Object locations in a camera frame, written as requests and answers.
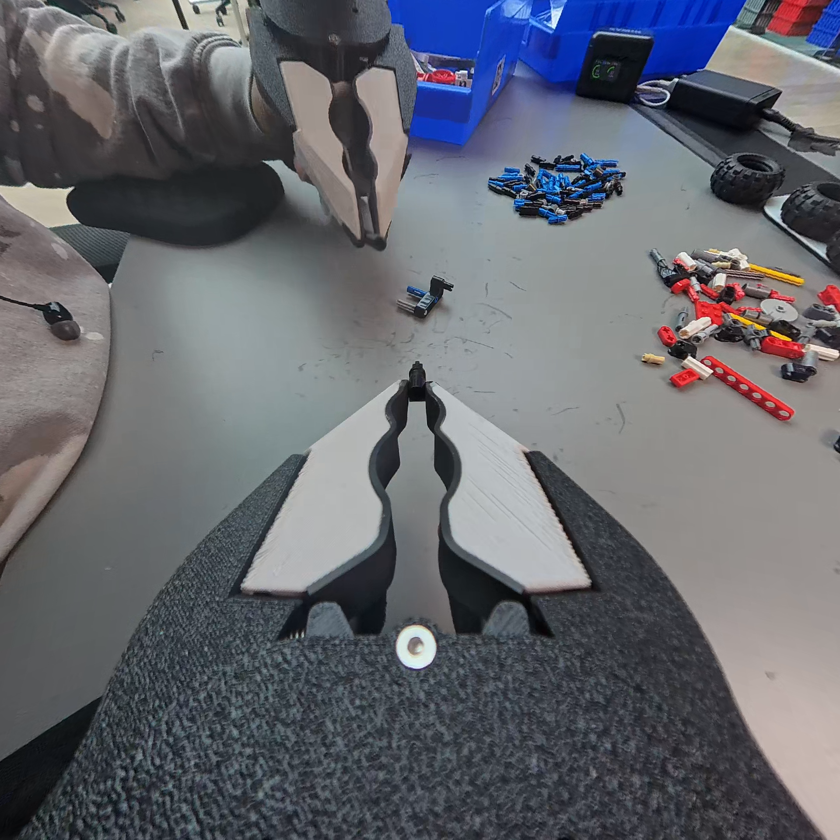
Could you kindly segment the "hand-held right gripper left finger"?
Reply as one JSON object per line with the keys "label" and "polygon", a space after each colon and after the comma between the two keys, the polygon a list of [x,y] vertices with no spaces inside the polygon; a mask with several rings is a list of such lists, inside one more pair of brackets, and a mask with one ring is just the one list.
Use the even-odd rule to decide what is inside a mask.
{"label": "hand-held right gripper left finger", "polygon": [[395,569],[387,487],[401,464],[406,380],[314,443],[241,582],[244,595],[376,599]]}

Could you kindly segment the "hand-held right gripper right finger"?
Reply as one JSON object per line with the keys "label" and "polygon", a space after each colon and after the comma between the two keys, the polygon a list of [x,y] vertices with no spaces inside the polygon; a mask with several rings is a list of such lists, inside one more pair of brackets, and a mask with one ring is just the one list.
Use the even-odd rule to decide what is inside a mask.
{"label": "hand-held right gripper right finger", "polygon": [[445,488],[438,568],[449,596],[521,601],[591,589],[529,450],[439,384],[427,384],[426,412]]}

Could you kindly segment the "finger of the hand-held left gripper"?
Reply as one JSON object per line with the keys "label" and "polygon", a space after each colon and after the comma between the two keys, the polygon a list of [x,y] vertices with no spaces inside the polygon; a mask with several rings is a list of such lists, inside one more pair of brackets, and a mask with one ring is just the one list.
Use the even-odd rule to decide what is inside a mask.
{"label": "finger of the hand-held left gripper", "polygon": [[361,105],[350,86],[333,84],[301,60],[279,63],[290,113],[295,168],[357,246],[368,233],[368,150]]}
{"label": "finger of the hand-held left gripper", "polygon": [[383,250],[396,209],[408,142],[396,74],[390,69],[370,68],[357,76],[353,92],[367,131],[356,176],[363,241]]}

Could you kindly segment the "person's left forearm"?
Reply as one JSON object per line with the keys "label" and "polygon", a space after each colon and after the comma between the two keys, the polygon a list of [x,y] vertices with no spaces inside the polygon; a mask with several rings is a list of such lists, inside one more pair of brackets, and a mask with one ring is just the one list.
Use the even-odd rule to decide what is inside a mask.
{"label": "person's left forearm", "polygon": [[293,167],[250,54],[224,35],[113,35],[41,2],[2,2],[2,184],[40,187],[210,166]]}

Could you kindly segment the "grey desk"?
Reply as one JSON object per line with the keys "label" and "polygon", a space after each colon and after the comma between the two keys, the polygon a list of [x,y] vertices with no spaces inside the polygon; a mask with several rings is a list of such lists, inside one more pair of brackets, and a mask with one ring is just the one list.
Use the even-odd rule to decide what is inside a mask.
{"label": "grey desk", "polygon": [[[157,592],[278,467],[420,360],[542,451],[662,565],[767,758],[838,838],[838,364],[808,383],[723,344],[795,410],[683,390],[656,332],[685,304],[648,257],[738,247],[837,278],[634,110],[522,68],[465,146],[413,141],[385,251],[355,248],[283,172],[263,227],[220,248],[133,239],[111,288],[107,389],[84,453],[2,574],[2,757],[102,693]],[[616,159],[624,194],[552,227],[487,190],[536,154]],[[407,286],[455,286],[424,319]]]}

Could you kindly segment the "blue plastic bin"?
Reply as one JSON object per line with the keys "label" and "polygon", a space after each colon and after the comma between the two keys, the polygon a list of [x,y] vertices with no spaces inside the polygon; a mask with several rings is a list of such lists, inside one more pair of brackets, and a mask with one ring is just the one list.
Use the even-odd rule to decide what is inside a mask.
{"label": "blue plastic bin", "polygon": [[596,32],[645,35],[654,44],[643,76],[703,69],[743,5],[737,1],[534,2],[520,60],[552,83],[577,80]]}
{"label": "blue plastic bin", "polygon": [[420,80],[411,135],[463,145],[497,101],[518,63],[532,2],[391,1],[406,42],[434,68],[466,68],[468,87]]}

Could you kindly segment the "black wrist rest pad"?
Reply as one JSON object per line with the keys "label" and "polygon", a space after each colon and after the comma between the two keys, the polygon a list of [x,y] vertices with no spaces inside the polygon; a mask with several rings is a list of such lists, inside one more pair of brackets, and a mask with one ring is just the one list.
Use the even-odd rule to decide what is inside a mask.
{"label": "black wrist rest pad", "polygon": [[204,168],[164,180],[113,176],[78,184],[66,204],[92,228],[119,231],[155,242],[216,247],[235,242],[277,209],[284,187],[267,163]]}

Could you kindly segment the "small black blue toy assembly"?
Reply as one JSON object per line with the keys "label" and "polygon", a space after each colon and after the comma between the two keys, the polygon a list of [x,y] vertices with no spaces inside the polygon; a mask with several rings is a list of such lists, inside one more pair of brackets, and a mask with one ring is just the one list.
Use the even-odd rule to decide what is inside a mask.
{"label": "small black blue toy assembly", "polygon": [[441,276],[432,276],[428,289],[407,286],[403,298],[395,302],[399,311],[414,319],[424,320],[441,302],[446,292],[451,292],[454,284]]}

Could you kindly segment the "pile of blue black pins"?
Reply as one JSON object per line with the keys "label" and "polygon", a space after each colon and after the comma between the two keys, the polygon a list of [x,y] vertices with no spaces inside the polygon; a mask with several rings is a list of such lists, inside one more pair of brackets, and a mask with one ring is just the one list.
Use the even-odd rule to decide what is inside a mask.
{"label": "pile of blue black pins", "polygon": [[532,155],[487,179],[487,190],[506,198],[520,219],[558,227],[586,217],[624,194],[627,173],[616,159],[579,154]]}

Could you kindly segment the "red toy beam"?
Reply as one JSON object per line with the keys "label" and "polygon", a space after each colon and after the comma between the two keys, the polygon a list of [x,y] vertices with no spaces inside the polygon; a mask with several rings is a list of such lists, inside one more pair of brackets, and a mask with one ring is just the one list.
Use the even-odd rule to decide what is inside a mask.
{"label": "red toy beam", "polygon": [[793,407],[720,362],[716,357],[706,356],[700,360],[700,364],[720,383],[773,418],[781,422],[790,422],[795,416]]}

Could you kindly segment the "pile of mixed toy parts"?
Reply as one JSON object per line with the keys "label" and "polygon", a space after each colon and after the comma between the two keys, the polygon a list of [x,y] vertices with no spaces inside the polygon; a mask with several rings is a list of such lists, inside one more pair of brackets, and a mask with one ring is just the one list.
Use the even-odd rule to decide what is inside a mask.
{"label": "pile of mixed toy parts", "polygon": [[[732,344],[778,359],[780,366],[803,362],[818,372],[820,364],[838,362],[838,285],[811,296],[803,276],[754,263],[738,248],[680,251],[671,259],[651,248],[648,257],[666,290],[685,303],[665,324],[678,340],[678,329],[689,321],[708,316],[714,324],[689,339],[698,361],[718,344]],[[662,347],[653,354],[676,362],[674,373],[683,370]]]}

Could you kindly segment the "person's grey sweatshirt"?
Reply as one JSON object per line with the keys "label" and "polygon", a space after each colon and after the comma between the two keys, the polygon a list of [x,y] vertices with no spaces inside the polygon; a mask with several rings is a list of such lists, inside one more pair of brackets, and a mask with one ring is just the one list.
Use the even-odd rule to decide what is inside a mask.
{"label": "person's grey sweatshirt", "polygon": [[109,372],[105,280],[47,227],[1,202],[2,296],[71,313],[64,340],[43,315],[2,301],[1,564],[69,475],[98,414]]}

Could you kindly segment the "black power adapter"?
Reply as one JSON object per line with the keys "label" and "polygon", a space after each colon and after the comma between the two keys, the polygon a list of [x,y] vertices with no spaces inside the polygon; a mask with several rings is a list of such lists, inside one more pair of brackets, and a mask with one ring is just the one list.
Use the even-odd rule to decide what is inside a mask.
{"label": "black power adapter", "polygon": [[782,90],[714,70],[698,70],[673,80],[666,108],[735,130],[748,130],[764,119]]}

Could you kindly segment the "sticker sheet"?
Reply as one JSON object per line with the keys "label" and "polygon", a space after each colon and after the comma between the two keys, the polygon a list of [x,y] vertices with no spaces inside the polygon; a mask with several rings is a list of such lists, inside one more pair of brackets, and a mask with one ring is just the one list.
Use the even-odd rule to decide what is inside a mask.
{"label": "sticker sheet", "polygon": [[773,196],[770,198],[762,208],[763,215],[777,228],[779,228],[782,232],[786,233],[789,237],[791,237],[794,241],[796,241],[801,247],[806,249],[809,253],[811,253],[814,257],[819,259],[825,266],[831,268],[831,263],[828,257],[826,256],[826,243],[823,243],[818,240],[814,240],[813,238],[809,238],[803,236],[797,232],[795,232],[792,228],[790,228],[787,224],[785,224],[781,218],[781,209],[783,204],[787,201],[790,197],[790,194],[783,194],[780,196]]}

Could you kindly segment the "stack of red bins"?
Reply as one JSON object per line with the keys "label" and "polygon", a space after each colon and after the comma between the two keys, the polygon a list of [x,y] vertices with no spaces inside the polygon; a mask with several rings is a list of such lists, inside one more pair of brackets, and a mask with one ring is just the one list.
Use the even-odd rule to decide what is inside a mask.
{"label": "stack of red bins", "polygon": [[830,3],[830,1],[779,2],[765,31],[784,37],[807,36]]}

